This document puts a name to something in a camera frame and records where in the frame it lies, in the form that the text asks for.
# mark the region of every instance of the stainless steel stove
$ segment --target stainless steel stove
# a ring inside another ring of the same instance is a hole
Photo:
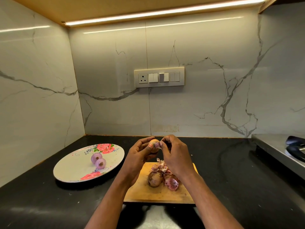
[[[299,138],[299,142],[293,141],[295,137]],[[305,180],[305,135],[252,134],[252,139],[255,144]]]

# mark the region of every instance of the oval plate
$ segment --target oval plate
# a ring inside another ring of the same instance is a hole
[[[104,169],[97,169],[91,162],[94,153],[101,153],[106,160]],[[114,144],[90,145],[63,157],[54,167],[53,175],[62,182],[77,183],[92,180],[110,172],[124,158],[124,149]]]

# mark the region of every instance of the cutting board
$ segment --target cutting board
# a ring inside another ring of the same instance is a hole
[[[158,162],[146,162],[140,171],[136,183],[129,188],[124,198],[124,202],[150,202],[150,203],[187,203],[194,204],[192,197],[184,185],[179,181],[176,191],[170,191],[163,183],[158,187],[148,185],[147,176],[151,167]]]

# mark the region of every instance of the person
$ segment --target person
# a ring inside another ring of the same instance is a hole
[[[156,154],[150,153],[153,144],[149,142],[152,139],[154,137],[140,139],[130,148],[121,170],[85,229],[116,228],[127,190],[135,184],[144,163],[156,157]],[[187,145],[174,135],[165,136],[159,144],[169,170],[179,178],[192,196],[205,228],[242,229],[208,188],[203,178],[196,173]]]

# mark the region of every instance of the countertop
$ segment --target countertop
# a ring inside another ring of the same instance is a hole
[[[79,148],[141,137],[87,135],[0,188],[0,228],[84,228],[121,165],[97,179],[65,184],[53,168]],[[180,138],[207,185],[244,228],[304,228],[305,183],[250,139]],[[194,205],[123,206],[118,228],[203,228]]]

